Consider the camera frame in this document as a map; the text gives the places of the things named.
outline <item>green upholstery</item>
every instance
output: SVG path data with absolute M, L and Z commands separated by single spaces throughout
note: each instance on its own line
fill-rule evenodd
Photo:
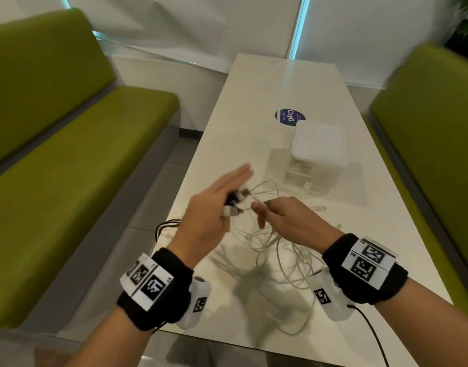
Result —
M 372 110 L 468 262 L 468 60 L 419 46 Z
M 424 244 L 426 245 L 426 249 L 428 250 L 429 255 L 431 256 L 431 259 L 433 259 L 434 266 L 436 266 L 439 276 L 443 280 L 443 283 L 446 287 L 446 290 L 448 291 L 448 294 L 451 297 L 451 300 L 453 301 L 453 304 L 465 314 L 468 314 L 467 290 L 461 283 L 457 272 L 446 257 L 446 254 L 441 248 L 441 245 L 439 244 L 435 235 L 431 231 L 431 228 L 429 227 L 428 223 L 419 211 L 417 204 L 414 202 L 409 191 L 402 182 L 402 179 L 397 173 L 395 166 L 390 160 L 389 155 L 387 154 L 384 146 L 378 139 L 371 124 L 365 117 L 363 117 L 363 119 L 366 123 L 366 126 L 368 127 L 373 141 L 375 142 L 375 145 L 378 148 L 378 151 L 380 152 L 380 155 L 382 156 L 385 162 L 385 165 L 387 166 L 387 169 L 389 170 L 390 176 L 392 176 L 393 182 L 395 183 L 397 190 L 400 193 L 400 196 L 402 197 L 402 200 L 404 201 L 407 210 L 409 211 L 410 217 L 414 221 L 414 225 L 416 226 L 417 231 L 421 235 L 421 238 Z
M 24 320 L 178 108 L 117 87 L 0 176 L 0 326 Z
M 0 160 L 115 79 L 78 9 L 0 25 Z

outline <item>table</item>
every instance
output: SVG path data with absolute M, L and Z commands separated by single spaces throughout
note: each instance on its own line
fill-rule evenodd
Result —
M 193 194 L 245 162 L 250 162 L 255 171 L 248 186 L 271 178 L 285 187 L 284 162 L 295 127 L 275 119 L 280 109 L 297 110 L 307 121 L 342 126 L 347 133 L 349 165 L 337 186 L 325 197 L 293 191 L 309 206 L 326 206 L 327 210 L 319 214 L 334 226 L 341 224 L 345 232 L 372 237 L 398 253 L 398 261 L 412 278 L 451 302 L 333 64 L 239 54 L 169 219 L 181 217 Z M 246 215 L 232 224 L 253 231 L 255 223 L 248 222 L 248 218 Z M 155 250 L 166 246 L 172 234 L 165 230 Z M 212 283 L 212 294 L 199 325 L 188 331 L 175 325 L 163 329 L 343 366 L 384 365 L 370 329 L 356 312 L 346 321 L 333 322 L 316 302 L 308 324 L 299 334 L 281 332 L 279 322 L 273 318 L 295 319 L 284 324 L 283 329 L 297 330 L 300 323 L 303 325 L 301 315 L 312 304 L 312 293 L 267 280 L 255 269 L 255 257 L 256 253 L 235 234 L 227 234 L 195 268 L 196 275 Z M 231 264 L 226 265 L 226 258 Z M 360 309 L 375 328 L 391 366 L 417 365 L 373 307 L 362 305 Z

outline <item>white container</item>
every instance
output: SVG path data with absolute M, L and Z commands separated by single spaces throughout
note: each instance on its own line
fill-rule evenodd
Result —
M 285 182 L 307 191 L 329 193 L 348 165 L 345 130 L 339 126 L 298 121 L 290 154 Z

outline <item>bench backrest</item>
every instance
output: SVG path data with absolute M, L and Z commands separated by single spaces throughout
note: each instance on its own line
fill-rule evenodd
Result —
M 372 111 L 468 263 L 468 60 L 422 44 Z
M 114 80 L 78 9 L 0 24 L 0 160 Z

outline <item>round sticker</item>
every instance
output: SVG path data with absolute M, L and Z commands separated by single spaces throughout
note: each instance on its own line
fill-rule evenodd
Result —
M 278 120 L 278 112 L 275 112 L 274 117 Z M 297 121 L 305 121 L 305 116 L 296 110 L 280 110 L 280 123 L 295 126 Z

